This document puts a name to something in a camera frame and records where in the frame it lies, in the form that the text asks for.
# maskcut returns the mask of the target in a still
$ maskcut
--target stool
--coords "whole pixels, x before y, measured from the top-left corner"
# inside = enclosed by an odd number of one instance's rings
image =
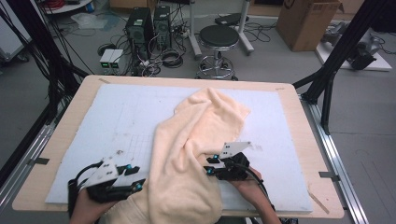
[[[235,29],[225,25],[211,25],[201,30],[199,34],[200,44],[214,50],[213,56],[205,56],[199,64],[199,72],[195,78],[200,79],[201,74],[212,78],[224,78],[231,76],[231,80],[237,81],[233,70],[233,63],[221,56],[221,52],[232,49],[239,41],[239,34]]]

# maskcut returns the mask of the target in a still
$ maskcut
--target round stool seat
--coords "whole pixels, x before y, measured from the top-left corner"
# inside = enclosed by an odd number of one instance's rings
[[[199,34],[201,44],[210,49],[226,50],[236,45],[239,34],[225,25],[206,26]]]

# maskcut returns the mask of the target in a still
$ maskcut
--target table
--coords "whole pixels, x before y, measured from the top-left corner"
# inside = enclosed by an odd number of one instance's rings
[[[283,105],[290,134],[304,173],[314,211],[310,214],[284,213],[280,217],[325,217],[341,218],[344,215],[334,185],[330,178],[322,178],[318,172],[328,169],[320,154],[315,136],[309,126],[298,95],[290,84],[264,82],[231,82],[226,80],[203,80],[158,77],[105,77],[88,76],[84,79],[76,96],[64,113],[41,158],[49,159],[46,165],[36,164],[26,178],[12,206],[19,211],[66,211],[65,204],[47,204],[45,199],[62,161],[64,153],[72,143],[79,124],[90,108],[101,85],[134,84],[167,87],[213,87],[252,91],[276,91]],[[252,217],[251,211],[224,211],[224,216]]]

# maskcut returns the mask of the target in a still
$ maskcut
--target stool base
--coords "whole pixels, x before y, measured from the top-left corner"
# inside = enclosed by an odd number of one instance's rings
[[[201,75],[217,79],[231,76],[231,80],[237,81],[238,78],[234,74],[233,63],[229,59],[205,56],[199,64],[199,72],[197,72],[195,78],[200,79]]]

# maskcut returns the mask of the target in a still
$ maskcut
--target cardboard box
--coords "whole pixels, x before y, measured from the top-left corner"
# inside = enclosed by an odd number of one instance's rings
[[[110,7],[119,11],[128,11],[134,7],[149,7],[153,12],[156,5],[156,0],[110,0]]]
[[[339,0],[285,0],[276,29],[292,51],[315,50]]]

